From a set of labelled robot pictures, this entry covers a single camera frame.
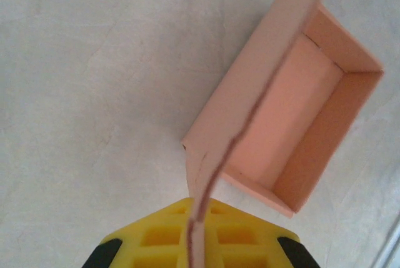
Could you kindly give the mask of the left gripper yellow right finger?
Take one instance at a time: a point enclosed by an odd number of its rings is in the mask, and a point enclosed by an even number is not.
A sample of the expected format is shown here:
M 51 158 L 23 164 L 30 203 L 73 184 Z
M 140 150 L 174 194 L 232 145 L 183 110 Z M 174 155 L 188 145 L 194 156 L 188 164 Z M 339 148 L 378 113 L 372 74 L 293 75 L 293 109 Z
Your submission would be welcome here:
M 319 268 L 297 234 L 211 199 L 205 268 Z

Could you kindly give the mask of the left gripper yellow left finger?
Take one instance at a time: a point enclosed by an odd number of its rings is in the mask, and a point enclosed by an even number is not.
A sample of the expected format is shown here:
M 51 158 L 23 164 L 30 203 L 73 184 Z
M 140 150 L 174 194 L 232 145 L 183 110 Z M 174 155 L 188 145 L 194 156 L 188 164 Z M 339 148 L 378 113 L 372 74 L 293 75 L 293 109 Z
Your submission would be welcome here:
M 187 268 L 184 198 L 107 235 L 82 268 Z

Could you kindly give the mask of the pink paper box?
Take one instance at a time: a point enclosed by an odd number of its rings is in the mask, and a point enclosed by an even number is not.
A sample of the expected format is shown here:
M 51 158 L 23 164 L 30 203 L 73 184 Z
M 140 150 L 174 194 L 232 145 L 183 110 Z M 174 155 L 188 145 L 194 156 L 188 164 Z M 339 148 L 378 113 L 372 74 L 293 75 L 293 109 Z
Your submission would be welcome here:
M 182 140 L 194 199 L 189 268 L 205 266 L 220 178 L 291 217 L 382 76 L 321 0 L 274 0 Z

